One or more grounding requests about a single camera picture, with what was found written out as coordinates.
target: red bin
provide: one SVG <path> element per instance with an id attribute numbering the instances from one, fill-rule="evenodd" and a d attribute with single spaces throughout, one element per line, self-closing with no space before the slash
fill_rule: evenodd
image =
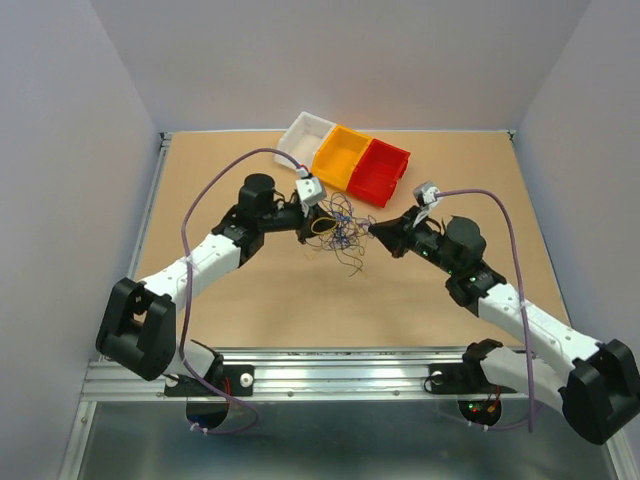
<path id="1" fill-rule="evenodd" d="M 405 150 L 374 138 L 356 165 L 347 192 L 384 207 L 407 169 L 409 155 Z"/>

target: wooden tabletop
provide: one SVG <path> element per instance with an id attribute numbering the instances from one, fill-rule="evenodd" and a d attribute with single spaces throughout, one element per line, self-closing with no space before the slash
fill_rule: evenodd
<path id="1" fill-rule="evenodd" d="M 179 133 L 171 141 L 137 278 L 183 255 L 180 225 L 213 176 L 241 154 L 275 146 L 281 132 Z M 486 188 L 512 216 L 529 300 L 568 323 L 542 236 L 508 135 L 501 132 L 373 132 L 411 152 L 409 167 L 384 209 L 353 201 L 357 216 L 396 218 L 414 204 L 412 189 L 434 181 L 442 190 Z M 273 176 L 287 197 L 295 174 L 254 157 L 231 170 L 203 199 L 188 231 L 197 245 L 235 204 L 246 175 Z M 436 219 L 467 216 L 487 240 L 485 260 L 515 284 L 506 224 L 484 196 L 444 199 Z M 411 253 L 393 259 L 369 240 L 364 271 L 350 276 L 331 252 L 315 254 L 293 232 L 273 233 L 245 266 L 223 277 L 195 301 L 190 337 L 213 347 L 466 346 L 484 338 L 517 342 L 458 307 L 444 288 L 446 274 Z"/>

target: cable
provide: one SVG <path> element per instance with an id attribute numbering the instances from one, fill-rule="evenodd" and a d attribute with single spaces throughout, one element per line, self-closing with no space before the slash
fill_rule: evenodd
<path id="1" fill-rule="evenodd" d="M 524 281 L 522 280 L 522 271 L 520 269 L 520 259 L 518 258 L 518 248 L 516 247 L 516 234 L 513 230 L 513 223 L 511 222 L 511 218 L 509 217 L 509 213 L 507 212 L 507 208 L 504 206 L 504 203 L 492 192 L 488 190 L 483 190 L 479 188 L 468 188 L 462 190 L 451 190 L 449 192 L 440 192 L 436 193 L 435 198 L 443 198 L 443 197 L 451 197 L 454 195 L 466 195 L 470 193 L 487 195 L 491 197 L 500 207 L 502 214 L 504 215 L 504 219 L 507 222 L 507 228 L 509 230 L 509 239 L 511 241 L 511 254 L 513 256 L 513 264 L 516 270 L 516 280 L 518 283 L 518 297 L 520 301 L 520 305 L 522 308 L 520 309 L 520 313 L 522 316 L 522 327 L 524 331 L 524 349 L 525 356 L 527 362 L 527 386 L 529 389 L 529 417 L 527 424 L 529 426 L 529 432 L 533 432 L 533 424 L 535 421 L 535 404 L 536 404 L 536 396 L 534 391 L 534 381 L 533 381 L 533 349 L 531 347 L 531 331 L 529 329 L 529 317 L 527 315 L 527 309 L 524 307 L 525 305 L 525 295 L 524 295 Z"/>
<path id="2" fill-rule="evenodd" d="M 189 246 L 189 241 L 187 239 L 187 224 L 189 223 L 189 219 L 191 218 L 191 215 L 193 214 L 194 210 L 196 209 L 196 207 L 200 203 L 200 200 L 202 200 L 202 198 L 207 194 L 207 192 L 209 192 L 211 187 L 213 187 L 218 182 L 218 180 L 220 180 L 229 170 L 231 170 L 233 167 L 238 165 L 240 162 L 246 160 L 249 157 L 257 155 L 258 153 L 273 153 L 273 154 L 276 154 L 276 155 L 281 155 L 281 156 L 285 157 L 287 160 L 289 160 L 296 167 L 296 169 L 303 168 L 296 161 L 296 159 L 293 158 L 288 153 L 283 152 L 281 150 L 277 150 L 275 148 L 268 148 L 268 147 L 257 148 L 255 150 L 252 150 L 252 151 L 248 152 L 248 153 L 245 153 L 244 155 L 242 155 L 242 156 L 238 157 L 237 159 L 235 159 L 233 162 L 231 162 L 225 168 L 223 168 L 220 171 L 220 173 L 218 173 L 213 178 L 213 180 L 211 180 L 202 189 L 202 191 L 195 198 L 195 200 L 193 201 L 193 203 L 191 204 L 191 206 L 187 210 L 187 213 L 184 216 L 184 220 L 182 221 L 182 227 L 180 228 L 180 237 L 182 239 L 182 247 L 184 249 L 185 258 L 187 258 L 187 259 L 191 258 L 191 247 Z M 191 262 L 189 262 L 189 261 L 187 261 L 186 264 L 187 264 L 187 285 L 186 285 L 187 291 L 186 291 L 186 302 L 185 302 L 185 308 L 184 308 L 184 325 L 182 327 L 182 334 L 180 335 L 180 344 L 178 345 L 178 354 L 180 355 L 180 359 L 182 360 L 182 363 L 184 364 L 184 366 L 187 369 L 187 371 L 191 374 L 191 376 L 193 378 L 195 378 L 196 381 L 198 383 L 200 383 L 203 387 L 205 387 L 207 390 L 209 390 L 210 392 L 212 392 L 212 393 L 214 393 L 214 394 L 226 399 L 228 402 L 234 402 L 237 405 L 240 405 L 242 407 L 248 408 L 249 410 L 251 410 L 255 414 L 254 419 L 248 425 L 245 425 L 245 426 L 239 427 L 239 428 L 234 428 L 234 429 L 231 429 L 231 430 L 209 431 L 208 429 L 201 428 L 199 425 L 197 425 L 195 423 L 191 424 L 191 428 L 193 430 L 198 430 L 198 431 L 204 433 L 205 435 L 208 435 L 208 434 L 211 434 L 211 435 L 229 435 L 229 434 L 233 434 L 233 433 L 244 432 L 245 430 L 248 430 L 249 428 L 253 427 L 256 423 L 258 423 L 260 421 L 260 412 L 258 411 L 258 409 L 255 406 L 251 405 L 249 402 L 245 402 L 244 400 L 240 400 L 239 398 L 236 398 L 236 397 L 234 397 L 234 396 L 232 396 L 230 394 L 227 394 L 227 393 L 223 392 L 222 390 L 216 388 L 215 386 L 211 385 L 204 378 L 202 378 L 198 374 L 198 372 L 196 372 L 194 370 L 194 368 L 191 366 L 191 364 L 189 364 L 189 360 L 186 357 L 184 348 L 185 348 L 185 344 L 187 343 L 187 332 L 189 331 L 189 322 L 191 321 L 191 307 L 192 307 L 192 303 L 193 303 L 193 265 L 191 265 Z"/>
<path id="3" fill-rule="evenodd" d="M 323 220 L 328 220 L 328 221 L 332 222 L 332 223 L 333 223 L 333 226 L 332 226 L 332 227 L 330 227 L 330 228 L 328 228 L 328 229 L 326 229 L 326 230 L 324 230 L 324 231 L 322 231 L 322 232 L 318 232 L 318 231 L 315 229 L 315 226 L 316 226 L 316 224 L 317 224 L 318 222 L 321 222 L 321 221 L 323 221 Z M 331 217 L 320 217 L 320 218 L 316 218 L 316 219 L 311 223 L 311 227 L 310 227 L 310 228 L 311 228 L 311 233 L 313 233 L 313 234 L 315 234 L 315 235 L 324 235 L 324 234 L 327 234 L 327 233 L 330 233 L 330 232 L 334 231 L 334 230 L 336 229 L 336 227 L 337 227 L 337 226 L 338 226 L 338 223 L 335 221 L 335 219 L 333 219 L 333 218 L 331 218 Z"/>
<path id="4" fill-rule="evenodd" d="M 319 235 L 318 243 L 306 243 L 316 252 L 334 252 L 338 262 L 354 269 L 349 275 L 353 276 L 362 271 L 364 262 L 358 256 L 364 256 L 367 237 L 371 236 L 368 231 L 369 225 L 376 220 L 370 215 L 366 218 L 356 217 L 353 204 L 340 192 L 335 192 L 331 198 L 323 200 L 322 206 L 333 217 L 332 220 L 335 219 L 335 226 L 325 232 L 318 232 L 312 228 L 312 232 Z"/>

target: black bracket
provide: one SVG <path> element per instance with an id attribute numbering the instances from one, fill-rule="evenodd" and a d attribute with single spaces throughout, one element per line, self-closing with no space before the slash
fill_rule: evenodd
<path id="1" fill-rule="evenodd" d="M 222 375 L 216 382 L 214 387 L 219 390 L 225 390 L 225 383 L 229 381 L 229 393 L 234 397 L 251 397 L 253 396 L 253 383 L 248 387 L 243 387 L 240 383 L 240 377 L 248 373 L 251 378 L 255 378 L 255 368 L 253 365 L 224 365 Z M 165 397 L 184 398 L 184 397 L 211 397 L 215 396 L 206 387 L 200 385 L 197 380 L 178 376 L 178 384 L 173 387 L 164 387 Z"/>
<path id="2" fill-rule="evenodd" d="M 484 376 L 480 362 L 487 358 L 489 352 L 500 347 L 502 347 L 502 343 L 486 339 L 469 345 L 467 351 L 462 355 L 462 362 L 431 364 L 429 368 L 432 380 L 429 393 L 434 395 L 472 395 L 494 392 L 497 386 L 489 383 Z M 515 390 L 502 385 L 500 385 L 500 391 L 515 393 Z"/>

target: tangled wire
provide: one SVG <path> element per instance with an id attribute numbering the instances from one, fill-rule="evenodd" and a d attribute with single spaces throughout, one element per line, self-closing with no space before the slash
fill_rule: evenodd
<path id="1" fill-rule="evenodd" d="M 353 267 L 350 277 L 362 271 L 364 262 L 360 257 L 364 256 L 369 234 L 369 226 L 376 222 L 371 215 L 366 218 L 356 217 L 353 205 L 349 199 L 343 194 L 336 192 L 331 195 L 330 199 L 322 201 L 323 208 L 335 218 L 335 225 L 329 230 L 314 231 L 314 225 L 311 231 L 318 236 L 314 239 L 316 243 L 307 241 L 316 252 L 329 251 L 334 252 L 336 258 L 343 265 Z"/>

